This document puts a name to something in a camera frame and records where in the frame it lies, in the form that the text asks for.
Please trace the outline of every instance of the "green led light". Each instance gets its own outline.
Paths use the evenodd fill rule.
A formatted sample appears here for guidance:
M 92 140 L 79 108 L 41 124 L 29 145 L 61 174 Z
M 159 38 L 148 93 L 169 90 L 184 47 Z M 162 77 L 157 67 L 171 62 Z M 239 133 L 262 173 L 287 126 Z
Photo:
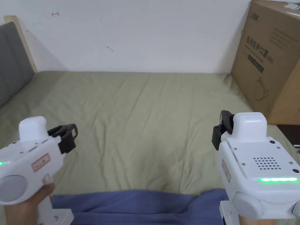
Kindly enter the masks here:
M 262 182 L 297 182 L 298 181 L 296 177 L 261 178 L 257 180 Z

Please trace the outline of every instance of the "white wall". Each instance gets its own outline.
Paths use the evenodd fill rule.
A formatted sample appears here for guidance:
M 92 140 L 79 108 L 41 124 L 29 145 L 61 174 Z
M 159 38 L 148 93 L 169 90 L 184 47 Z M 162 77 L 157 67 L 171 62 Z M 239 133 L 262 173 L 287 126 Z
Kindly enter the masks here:
M 0 0 L 0 23 L 18 16 L 39 71 L 228 73 L 249 1 Z

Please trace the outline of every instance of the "finger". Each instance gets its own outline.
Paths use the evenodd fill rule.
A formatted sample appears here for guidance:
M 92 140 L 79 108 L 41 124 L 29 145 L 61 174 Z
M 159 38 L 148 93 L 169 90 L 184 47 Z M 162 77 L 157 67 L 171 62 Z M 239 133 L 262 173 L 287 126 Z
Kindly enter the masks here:
M 35 193 L 29 201 L 33 204 L 38 205 L 41 201 L 43 201 L 48 195 L 50 195 L 55 189 L 55 184 L 48 184 L 43 186 L 37 193 Z

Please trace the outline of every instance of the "wooden bed frame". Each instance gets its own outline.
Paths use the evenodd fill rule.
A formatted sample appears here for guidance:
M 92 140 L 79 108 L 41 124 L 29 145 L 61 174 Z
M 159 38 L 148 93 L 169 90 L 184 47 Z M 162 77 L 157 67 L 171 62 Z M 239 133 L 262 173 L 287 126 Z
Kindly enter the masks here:
M 21 40 L 22 40 L 22 42 L 23 42 L 23 45 L 24 45 L 24 47 L 25 47 L 25 51 L 26 51 L 26 53 L 27 53 L 27 55 L 28 55 L 30 64 L 31 64 L 31 66 L 32 66 L 32 68 L 33 68 L 34 73 L 36 74 L 36 73 L 38 72 L 38 70 L 37 70 L 37 68 L 36 68 L 36 66 L 35 66 L 35 62 L 34 62 L 34 60 L 33 60 L 33 58 L 32 58 L 32 55 L 31 55 L 31 52 L 30 52 L 30 50 L 29 50 L 28 44 L 27 44 L 27 42 L 26 42 L 25 36 L 24 36 L 24 34 L 23 34 L 23 32 L 22 32 L 22 28 L 21 28 L 21 25 L 20 25 L 20 23 L 19 23 L 19 21 L 18 21 L 18 17 L 16 17 L 16 16 L 5 16 L 5 17 L 4 17 L 4 20 L 5 20 L 5 23 L 14 22 L 14 24 L 16 25 L 17 30 L 18 30 L 18 32 L 19 32 L 19 35 L 20 35 L 20 37 L 21 37 Z

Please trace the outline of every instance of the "cardboard box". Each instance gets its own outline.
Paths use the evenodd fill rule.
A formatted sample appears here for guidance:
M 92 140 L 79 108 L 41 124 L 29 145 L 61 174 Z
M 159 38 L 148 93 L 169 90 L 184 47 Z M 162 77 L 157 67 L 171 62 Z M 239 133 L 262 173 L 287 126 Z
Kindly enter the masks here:
M 252 1 L 231 72 L 274 125 L 300 125 L 300 7 L 287 4 Z

